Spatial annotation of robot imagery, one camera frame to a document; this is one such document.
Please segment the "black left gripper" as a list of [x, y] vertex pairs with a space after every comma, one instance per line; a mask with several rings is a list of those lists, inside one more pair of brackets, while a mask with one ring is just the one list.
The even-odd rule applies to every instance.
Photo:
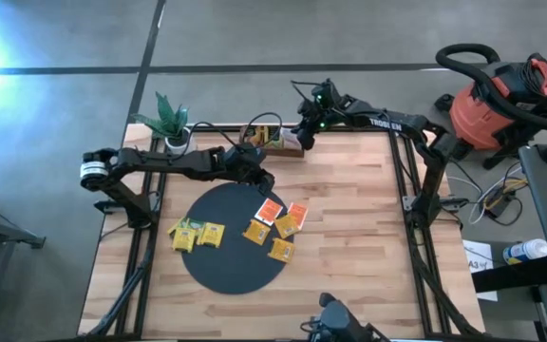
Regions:
[[232, 147], [223, 154], [223, 178], [259, 186], [259, 192], [268, 195], [274, 187], [274, 175], [261, 166], [266, 157], [267, 153], [259, 147]]

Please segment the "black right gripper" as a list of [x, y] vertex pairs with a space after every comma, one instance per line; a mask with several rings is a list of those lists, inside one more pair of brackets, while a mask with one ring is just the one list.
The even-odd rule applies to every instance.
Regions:
[[302, 117], [296, 127], [296, 138], [303, 150], [311, 150], [314, 146], [314, 135], [336, 124], [336, 115], [327, 109], [302, 104], [297, 108]]

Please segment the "orange white tea packet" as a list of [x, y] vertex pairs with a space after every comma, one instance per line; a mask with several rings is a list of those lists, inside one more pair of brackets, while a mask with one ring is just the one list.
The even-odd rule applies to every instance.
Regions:
[[297, 134], [293, 133], [290, 128], [284, 127], [281, 132], [281, 139], [283, 142], [283, 148], [289, 150], [298, 150], [303, 149], [301, 142], [297, 138]]
[[272, 226], [282, 212], [283, 206], [272, 199], [265, 199], [254, 215], [260, 222]]
[[308, 211], [309, 209], [307, 206], [295, 202], [292, 202], [291, 206], [288, 208], [288, 215], [293, 219], [298, 230], [303, 228]]

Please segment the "brown wooden organizer box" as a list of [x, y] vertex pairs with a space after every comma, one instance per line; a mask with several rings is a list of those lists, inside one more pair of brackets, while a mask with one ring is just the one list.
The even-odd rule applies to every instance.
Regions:
[[[246, 138], [246, 130], [251, 127], [251, 126], [248, 126], [248, 125], [244, 125], [241, 127], [240, 129], [240, 134], [239, 134], [239, 141], [241, 143], [248, 143], [247, 141], [247, 138]], [[274, 125], [267, 125], [269, 128], [270, 127], [279, 127], [279, 126], [274, 126]], [[304, 151], [303, 149], [301, 151], [298, 151], [298, 150], [289, 150], [289, 149], [271, 149], [271, 148], [267, 148], [265, 146], [266, 143], [264, 143], [263, 145], [260, 145], [259, 147], [264, 149], [268, 155], [272, 155], [272, 156], [279, 156], [279, 157], [293, 157], [293, 158], [303, 158], [304, 157]]]

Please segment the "dark green tea packet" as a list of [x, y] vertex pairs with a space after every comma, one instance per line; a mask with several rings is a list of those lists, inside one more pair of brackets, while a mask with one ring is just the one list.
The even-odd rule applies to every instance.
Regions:
[[284, 147], [283, 129], [279, 127], [270, 127], [268, 129], [268, 138], [265, 146], [271, 149], [282, 149]]

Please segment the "round dark woven placemat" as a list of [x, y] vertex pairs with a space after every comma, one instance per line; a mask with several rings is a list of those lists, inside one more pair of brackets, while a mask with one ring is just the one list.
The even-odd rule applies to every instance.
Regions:
[[268, 256], [273, 239], [279, 236], [275, 228], [261, 245], [242, 236], [266, 199], [281, 205], [282, 214], [287, 213], [276, 193], [263, 195], [255, 186], [233, 182], [215, 186], [192, 204], [187, 218], [225, 226], [217, 248], [197, 245], [182, 255], [196, 282], [216, 293], [242, 295], [265, 287], [282, 272], [286, 263]]

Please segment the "green plant in white pot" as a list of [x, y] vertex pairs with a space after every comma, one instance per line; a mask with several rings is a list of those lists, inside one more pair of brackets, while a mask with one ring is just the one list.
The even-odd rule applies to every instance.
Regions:
[[173, 155], [183, 155], [197, 148], [191, 129], [187, 126], [188, 109], [180, 105], [177, 109], [170, 105], [168, 97], [156, 93], [158, 118], [150, 118], [134, 113], [131, 118], [148, 127], [154, 138], [162, 139]]

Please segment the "orange shop vacuum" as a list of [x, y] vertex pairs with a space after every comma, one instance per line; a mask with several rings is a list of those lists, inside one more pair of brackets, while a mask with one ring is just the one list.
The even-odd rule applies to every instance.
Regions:
[[456, 160], [473, 150], [489, 150], [494, 154], [482, 166], [491, 169], [547, 130], [547, 60], [540, 54], [521, 63], [503, 62], [489, 46], [456, 44], [441, 48], [435, 59], [472, 80], [435, 103], [448, 113], [458, 137]]

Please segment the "black power adapter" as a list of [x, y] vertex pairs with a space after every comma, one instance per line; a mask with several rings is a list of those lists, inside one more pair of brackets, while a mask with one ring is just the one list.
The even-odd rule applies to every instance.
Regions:
[[495, 199], [488, 199], [485, 202], [485, 211], [484, 213], [492, 218], [500, 217], [508, 205], [515, 199], [513, 195], [505, 194], [499, 196]]

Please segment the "white paper sheet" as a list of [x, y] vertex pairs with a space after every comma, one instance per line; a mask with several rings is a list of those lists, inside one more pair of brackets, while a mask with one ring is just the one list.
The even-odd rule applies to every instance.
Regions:
[[[468, 260], [470, 273], [478, 273], [493, 269], [497, 261], [492, 257], [491, 246], [486, 243], [464, 239], [462, 241]], [[477, 299], [491, 302], [498, 302], [498, 292], [477, 293]]]

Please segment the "white blue spray can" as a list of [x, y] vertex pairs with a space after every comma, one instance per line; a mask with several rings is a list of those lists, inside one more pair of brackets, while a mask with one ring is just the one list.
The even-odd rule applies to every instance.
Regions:
[[508, 265], [547, 257], [547, 241], [535, 238], [514, 244], [503, 250], [502, 257]]

